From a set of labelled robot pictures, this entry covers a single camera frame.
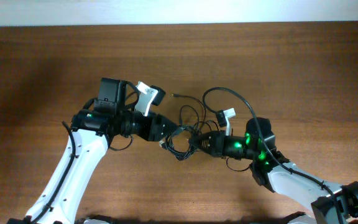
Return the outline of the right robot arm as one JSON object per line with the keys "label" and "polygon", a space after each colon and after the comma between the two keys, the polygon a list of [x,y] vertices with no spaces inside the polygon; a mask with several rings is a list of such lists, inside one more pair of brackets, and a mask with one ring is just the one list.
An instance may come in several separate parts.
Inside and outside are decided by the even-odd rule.
{"label": "right robot arm", "polygon": [[358,182],[341,185],[298,168],[275,147],[266,118],[250,119],[243,137],[210,131],[188,142],[213,157],[249,159],[249,169],[259,185],[313,212],[312,217],[299,215],[292,223],[347,223],[348,218],[358,218]]}

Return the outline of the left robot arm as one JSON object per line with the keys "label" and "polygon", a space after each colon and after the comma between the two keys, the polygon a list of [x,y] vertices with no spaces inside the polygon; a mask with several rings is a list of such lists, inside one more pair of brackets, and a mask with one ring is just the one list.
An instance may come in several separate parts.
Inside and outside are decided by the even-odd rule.
{"label": "left robot arm", "polygon": [[102,78],[98,96],[64,124],[67,146],[41,196],[23,219],[8,222],[74,223],[86,186],[115,136],[159,142],[176,130],[174,122],[150,111],[164,96],[157,86]]}

